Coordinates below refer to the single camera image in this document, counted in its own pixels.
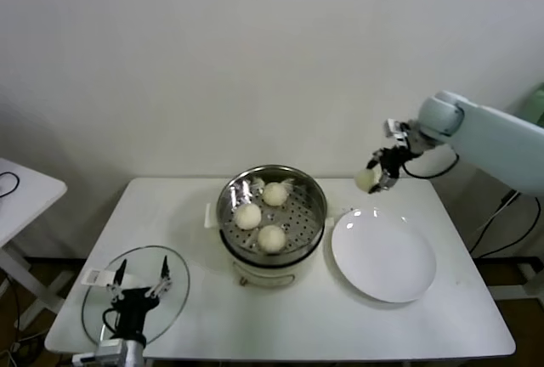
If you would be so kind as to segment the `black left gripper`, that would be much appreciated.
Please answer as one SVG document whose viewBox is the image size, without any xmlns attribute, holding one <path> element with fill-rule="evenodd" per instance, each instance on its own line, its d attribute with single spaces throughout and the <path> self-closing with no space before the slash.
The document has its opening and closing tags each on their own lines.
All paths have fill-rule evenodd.
<svg viewBox="0 0 544 367">
<path fill-rule="evenodd" d="M 162 261 L 160 279 L 149 291 L 146 288 L 122 291 L 127 263 L 126 259 L 122 260 L 120 267 L 114 273 L 113 281 L 106 286 L 111 301 L 116 302 L 118 313 L 116 337 L 124 340 L 145 340 L 146 315 L 159 305 L 159 298 L 172 286 L 170 268 L 165 256 Z"/>
</svg>

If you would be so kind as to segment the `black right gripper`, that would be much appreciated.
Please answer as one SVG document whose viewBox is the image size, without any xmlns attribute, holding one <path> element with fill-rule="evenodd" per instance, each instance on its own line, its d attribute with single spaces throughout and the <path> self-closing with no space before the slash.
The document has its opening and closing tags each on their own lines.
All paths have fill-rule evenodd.
<svg viewBox="0 0 544 367">
<path fill-rule="evenodd" d="M 406 147 L 382 148 L 374 152 L 366 168 L 373 170 L 380 165 L 382 174 L 370 187 L 368 193 L 375 194 L 393 188 L 400 177 L 400 169 L 408 160 L 409 150 Z"/>
</svg>

